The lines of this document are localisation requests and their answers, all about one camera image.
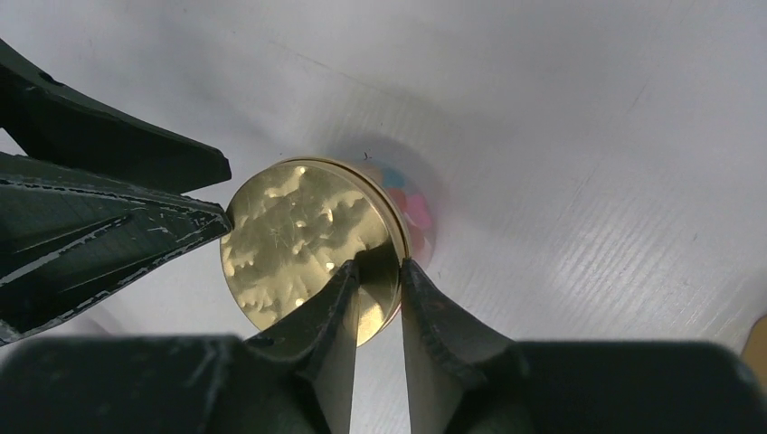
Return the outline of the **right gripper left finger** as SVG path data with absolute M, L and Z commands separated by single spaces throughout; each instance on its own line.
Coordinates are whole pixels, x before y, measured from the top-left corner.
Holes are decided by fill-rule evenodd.
M 349 432 L 359 289 L 350 259 L 315 296 L 245 340 L 256 361 L 249 397 L 257 432 Z

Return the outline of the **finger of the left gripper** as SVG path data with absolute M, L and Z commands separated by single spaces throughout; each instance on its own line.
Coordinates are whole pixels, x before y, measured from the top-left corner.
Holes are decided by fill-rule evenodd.
M 187 193 L 232 177 L 219 149 L 74 90 L 6 42 L 1 128 L 31 158 L 164 192 Z
M 215 203 L 2 154 L 2 344 L 72 319 L 231 227 Z

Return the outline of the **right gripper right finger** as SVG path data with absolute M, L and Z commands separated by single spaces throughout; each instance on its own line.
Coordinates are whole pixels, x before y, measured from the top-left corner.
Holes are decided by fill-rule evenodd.
M 401 266 L 402 333 L 413 433 L 531 433 L 529 363 L 519 345 Z

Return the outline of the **gold jar lid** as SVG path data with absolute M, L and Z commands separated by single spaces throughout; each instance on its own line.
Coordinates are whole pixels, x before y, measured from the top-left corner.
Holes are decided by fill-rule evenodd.
M 223 274 L 258 330 L 304 305 L 349 260 L 359 268 L 358 344 L 399 312 L 399 267 L 412 243 L 394 200 L 359 166 L 319 157 L 278 162 L 237 190 L 227 215 Z

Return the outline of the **clear plastic jar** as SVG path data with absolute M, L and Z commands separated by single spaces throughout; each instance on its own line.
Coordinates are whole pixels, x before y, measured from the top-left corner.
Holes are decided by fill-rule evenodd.
M 436 244 L 436 222 L 426 195 L 403 171 L 368 158 L 359 163 L 360 170 L 370 176 L 404 218 L 410 238 L 412 257 L 426 269 L 433 258 Z

